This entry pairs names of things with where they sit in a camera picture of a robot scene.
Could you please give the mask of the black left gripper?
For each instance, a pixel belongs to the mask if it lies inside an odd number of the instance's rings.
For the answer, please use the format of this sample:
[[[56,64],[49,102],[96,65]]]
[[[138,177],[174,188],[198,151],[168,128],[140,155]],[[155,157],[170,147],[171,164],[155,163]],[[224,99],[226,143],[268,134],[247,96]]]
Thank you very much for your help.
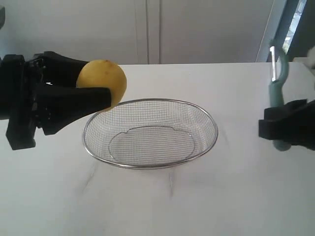
[[[35,131],[54,135],[67,125],[111,106],[108,88],[75,88],[87,61],[52,51],[30,60],[9,54],[0,60],[0,118],[12,150],[35,147]],[[44,87],[43,83],[57,87]]]

